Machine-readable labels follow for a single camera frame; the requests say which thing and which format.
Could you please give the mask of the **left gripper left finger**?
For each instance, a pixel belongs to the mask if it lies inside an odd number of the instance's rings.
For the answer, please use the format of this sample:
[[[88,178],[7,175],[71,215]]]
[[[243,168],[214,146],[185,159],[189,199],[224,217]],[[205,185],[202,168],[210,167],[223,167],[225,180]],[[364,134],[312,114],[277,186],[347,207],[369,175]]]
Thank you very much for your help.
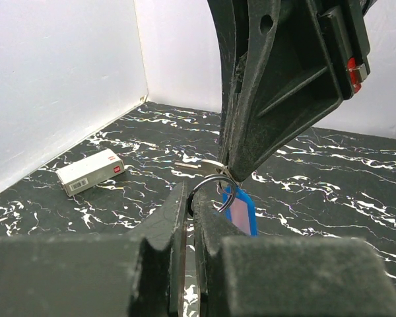
[[[181,316],[187,186],[125,234],[0,237],[0,316]]]

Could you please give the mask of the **blue key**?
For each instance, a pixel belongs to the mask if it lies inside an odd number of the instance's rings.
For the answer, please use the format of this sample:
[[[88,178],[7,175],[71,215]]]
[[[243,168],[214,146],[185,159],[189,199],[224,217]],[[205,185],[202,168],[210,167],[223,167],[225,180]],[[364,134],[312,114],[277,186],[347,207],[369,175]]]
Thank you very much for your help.
[[[217,183],[222,192],[222,205],[218,212],[225,214],[227,220],[245,234],[257,236],[257,217],[255,203],[252,198],[240,188],[228,167],[215,160],[200,160],[197,164],[175,162],[177,169],[184,170],[204,177],[187,197],[187,211],[193,216],[193,198],[195,194],[210,182]]]

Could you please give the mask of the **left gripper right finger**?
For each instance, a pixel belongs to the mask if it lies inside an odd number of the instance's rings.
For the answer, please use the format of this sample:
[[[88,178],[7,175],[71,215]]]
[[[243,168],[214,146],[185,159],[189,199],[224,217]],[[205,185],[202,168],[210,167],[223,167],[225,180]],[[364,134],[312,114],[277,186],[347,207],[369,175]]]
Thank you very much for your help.
[[[396,290],[356,238],[248,236],[193,198],[201,316],[396,316]]]

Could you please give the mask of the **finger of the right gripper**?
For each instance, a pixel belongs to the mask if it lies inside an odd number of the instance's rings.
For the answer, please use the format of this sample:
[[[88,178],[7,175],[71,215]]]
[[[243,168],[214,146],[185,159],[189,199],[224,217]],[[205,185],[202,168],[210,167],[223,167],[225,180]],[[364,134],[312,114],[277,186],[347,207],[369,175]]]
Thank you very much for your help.
[[[227,162],[230,120],[242,89],[248,54],[248,2],[209,1],[208,5],[216,30],[221,66],[222,110],[218,159]]]

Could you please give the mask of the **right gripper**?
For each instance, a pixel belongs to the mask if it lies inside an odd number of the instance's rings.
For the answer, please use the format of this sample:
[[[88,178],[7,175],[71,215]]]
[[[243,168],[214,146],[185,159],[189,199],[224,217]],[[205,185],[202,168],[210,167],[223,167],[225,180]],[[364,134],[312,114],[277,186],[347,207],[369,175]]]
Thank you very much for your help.
[[[335,110],[370,74],[371,1],[249,1],[242,89],[227,166],[244,181],[277,149]]]

